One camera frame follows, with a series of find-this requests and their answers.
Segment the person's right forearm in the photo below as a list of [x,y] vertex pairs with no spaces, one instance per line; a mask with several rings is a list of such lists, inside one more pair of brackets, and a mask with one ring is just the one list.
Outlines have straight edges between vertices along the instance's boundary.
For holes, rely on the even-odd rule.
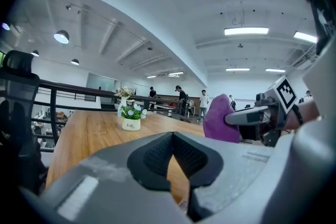
[[314,100],[299,103],[298,105],[294,105],[287,114],[287,121],[283,129],[297,130],[303,124],[315,120],[319,115],[320,113]]

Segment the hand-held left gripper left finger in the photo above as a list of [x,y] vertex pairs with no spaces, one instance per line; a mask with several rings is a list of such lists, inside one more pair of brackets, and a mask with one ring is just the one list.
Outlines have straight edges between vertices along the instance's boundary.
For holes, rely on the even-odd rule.
[[127,159],[127,168],[142,187],[154,191],[169,191],[169,162],[173,156],[173,133],[165,133],[135,149]]

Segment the artificial flower bouquet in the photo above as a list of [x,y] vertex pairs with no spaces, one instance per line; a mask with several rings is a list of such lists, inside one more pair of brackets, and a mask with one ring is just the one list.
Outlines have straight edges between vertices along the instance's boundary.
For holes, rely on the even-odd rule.
[[123,118],[122,129],[125,131],[139,131],[141,120],[145,119],[147,109],[142,109],[139,105],[122,105],[118,108],[118,117]]

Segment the pink flower bouquet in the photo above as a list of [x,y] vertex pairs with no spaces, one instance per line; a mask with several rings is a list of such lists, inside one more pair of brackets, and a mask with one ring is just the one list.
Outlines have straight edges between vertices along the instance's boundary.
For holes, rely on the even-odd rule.
[[129,87],[123,86],[117,89],[114,95],[121,98],[129,98],[133,95],[133,90]]

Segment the black railing with wooden handrail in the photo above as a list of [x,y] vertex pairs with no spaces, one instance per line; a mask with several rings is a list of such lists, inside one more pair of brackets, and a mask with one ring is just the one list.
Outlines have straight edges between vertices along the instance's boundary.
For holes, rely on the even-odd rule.
[[[32,117],[29,122],[47,123],[51,126],[48,135],[37,134],[38,138],[53,139],[56,144],[58,141],[57,126],[66,125],[66,120],[59,121],[60,117],[56,115],[57,109],[80,110],[80,111],[101,111],[101,112],[118,112],[118,106],[121,97],[115,96],[113,92],[103,91],[100,89],[91,89],[85,87],[72,86],[68,84],[56,83],[41,80],[37,86],[29,86],[24,83],[19,87],[20,90],[33,90],[41,93],[44,97],[49,97],[48,102],[38,101],[36,97],[20,98],[7,93],[9,83],[0,86],[0,97],[23,101],[31,106],[41,105],[48,108],[47,118],[38,119]],[[182,101],[166,100],[160,98],[142,97],[132,95],[127,99],[128,103],[136,103],[144,109],[154,105],[151,111],[167,111],[169,115],[180,115]]]

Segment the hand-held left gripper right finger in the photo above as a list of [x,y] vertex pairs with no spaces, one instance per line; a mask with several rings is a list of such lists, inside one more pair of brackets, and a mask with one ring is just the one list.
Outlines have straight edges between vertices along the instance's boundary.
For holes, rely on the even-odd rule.
[[173,155],[190,184],[187,215],[200,221],[212,213],[200,206],[195,189],[210,186],[223,169],[221,155],[179,132],[174,132]]

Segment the black mesh office chair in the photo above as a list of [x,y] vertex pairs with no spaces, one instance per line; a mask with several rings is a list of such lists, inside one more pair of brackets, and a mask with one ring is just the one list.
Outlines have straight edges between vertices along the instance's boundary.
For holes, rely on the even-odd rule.
[[32,73],[33,55],[11,50],[0,67],[0,143],[8,151],[15,181],[39,194],[48,169],[32,132],[31,115],[40,78]]

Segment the black star print shirt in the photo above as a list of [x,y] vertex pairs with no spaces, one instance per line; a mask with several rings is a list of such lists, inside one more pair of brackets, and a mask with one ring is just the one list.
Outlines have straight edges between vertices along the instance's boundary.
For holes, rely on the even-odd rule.
[[336,31],[336,11],[330,0],[307,0],[317,33],[316,54],[320,55]]

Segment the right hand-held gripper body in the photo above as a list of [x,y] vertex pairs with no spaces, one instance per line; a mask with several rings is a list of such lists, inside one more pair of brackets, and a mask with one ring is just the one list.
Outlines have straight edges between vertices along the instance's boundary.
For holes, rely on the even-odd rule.
[[258,131],[265,146],[274,147],[277,144],[296,99],[297,95],[285,76],[274,82],[266,92],[256,95],[255,108],[260,114]]

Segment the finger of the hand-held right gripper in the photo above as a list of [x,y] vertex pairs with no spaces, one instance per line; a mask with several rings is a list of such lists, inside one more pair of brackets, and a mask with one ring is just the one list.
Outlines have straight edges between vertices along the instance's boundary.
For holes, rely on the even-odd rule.
[[260,140],[258,125],[240,125],[239,132],[243,140]]
[[229,125],[258,125],[262,122],[263,108],[249,108],[235,111],[225,116],[225,122]]

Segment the ceiling air conditioner unit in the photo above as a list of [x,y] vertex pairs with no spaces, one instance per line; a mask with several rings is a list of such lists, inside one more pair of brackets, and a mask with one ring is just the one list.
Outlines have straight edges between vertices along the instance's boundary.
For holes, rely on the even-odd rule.
[[305,70],[316,61],[316,50],[307,50],[301,57],[299,57],[292,65],[291,68],[298,70]]

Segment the purple cloth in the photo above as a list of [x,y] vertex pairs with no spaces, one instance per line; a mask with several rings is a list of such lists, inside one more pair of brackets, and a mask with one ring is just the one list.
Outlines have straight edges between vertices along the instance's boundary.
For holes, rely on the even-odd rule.
[[221,94],[215,97],[204,117],[203,130],[205,136],[219,141],[239,143],[238,126],[229,125],[225,122],[225,116],[232,113],[234,113],[234,110],[229,104],[227,95]]

